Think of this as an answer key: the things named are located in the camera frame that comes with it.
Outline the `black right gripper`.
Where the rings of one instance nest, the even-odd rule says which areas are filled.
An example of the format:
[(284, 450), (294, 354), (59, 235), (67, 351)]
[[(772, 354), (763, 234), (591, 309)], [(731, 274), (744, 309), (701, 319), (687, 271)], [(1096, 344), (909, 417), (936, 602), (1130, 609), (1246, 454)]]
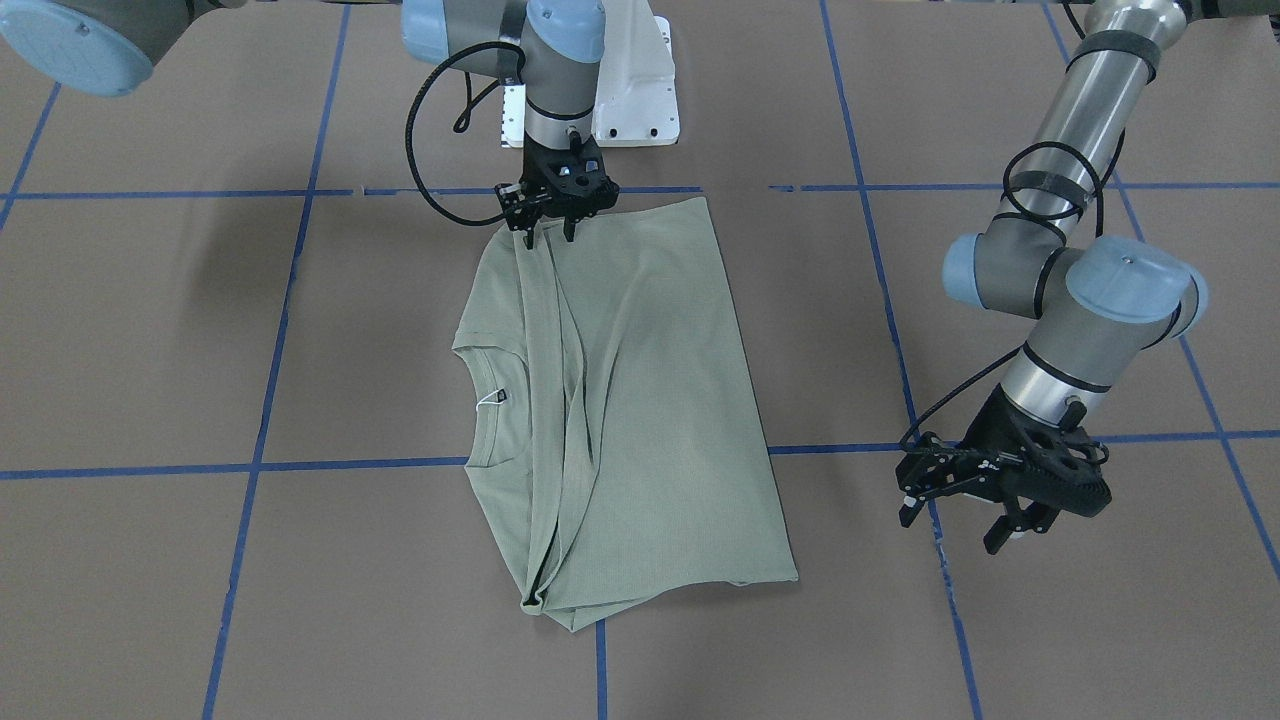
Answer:
[(525, 249), (532, 251), (540, 219), (563, 218), (562, 234), (572, 243), (576, 224), (613, 208), (620, 187), (608, 177), (595, 140), (573, 141), (568, 149), (526, 140), (518, 183), (498, 184), (495, 195), (507, 228), (518, 231)]

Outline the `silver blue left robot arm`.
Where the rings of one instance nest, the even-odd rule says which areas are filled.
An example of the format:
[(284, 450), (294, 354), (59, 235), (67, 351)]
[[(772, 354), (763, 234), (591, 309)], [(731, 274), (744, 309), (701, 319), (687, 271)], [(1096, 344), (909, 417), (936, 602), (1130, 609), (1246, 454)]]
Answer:
[(993, 363), (1002, 378), (955, 445), (910, 427), (895, 469), (899, 520), (965, 495), (1002, 507), (983, 544), (1044, 534), (1061, 512), (1111, 502), (1108, 448), (1084, 421), (1139, 351), (1184, 336), (1210, 305), (1206, 279), (1139, 240), (1105, 233), (1105, 186), (1142, 92), (1198, 20), (1276, 15), (1275, 1), (1093, 1), (1036, 138), (1005, 167), (996, 214), (943, 259), (947, 295), (1030, 318)]

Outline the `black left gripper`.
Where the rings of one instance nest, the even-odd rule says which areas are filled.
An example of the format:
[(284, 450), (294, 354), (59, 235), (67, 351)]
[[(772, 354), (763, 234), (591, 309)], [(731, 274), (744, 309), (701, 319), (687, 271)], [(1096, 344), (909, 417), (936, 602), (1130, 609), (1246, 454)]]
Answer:
[(1005, 512), (983, 537), (986, 552), (996, 555), (1028, 532), (1047, 533), (1060, 512), (1098, 515), (1112, 500), (1102, 474), (1108, 450), (1083, 428), (1085, 414), (1070, 397), (1064, 419), (1046, 424), (993, 389), (955, 445), (911, 428), (900, 443), (900, 525), (911, 527), (933, 498), (968, 495), (1000, 503)]

